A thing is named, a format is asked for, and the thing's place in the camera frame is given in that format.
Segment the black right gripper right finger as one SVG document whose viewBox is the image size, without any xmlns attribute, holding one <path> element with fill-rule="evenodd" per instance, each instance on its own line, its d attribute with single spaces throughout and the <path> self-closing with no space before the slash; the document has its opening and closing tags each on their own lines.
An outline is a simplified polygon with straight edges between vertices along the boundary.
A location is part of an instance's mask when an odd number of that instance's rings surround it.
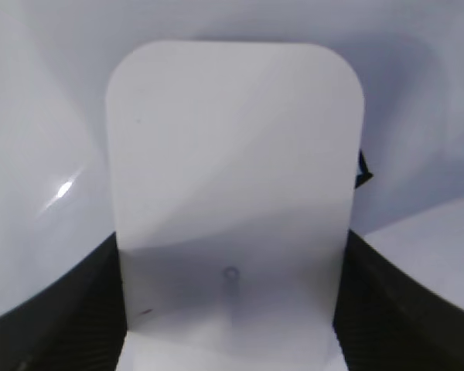
<svg viewBox="0 0 464 371">
<path fill-rule="evenodd" d="M 464 311 L 407 276 L 353 231 L 333 328 L 350 370 L 464 370 Z"/>
</svg>

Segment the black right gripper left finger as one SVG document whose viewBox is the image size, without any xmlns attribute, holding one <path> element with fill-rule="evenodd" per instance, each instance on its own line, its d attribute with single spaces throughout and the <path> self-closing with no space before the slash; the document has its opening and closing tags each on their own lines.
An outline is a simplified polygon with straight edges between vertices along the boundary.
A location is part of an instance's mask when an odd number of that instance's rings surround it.
<svg viewBox="0 0 464 371">
<path fill-rule="evenodd" d="M 0 316 L 0 370 L 114 370 L 127 320 L 116 236 Z"/>
</svg>

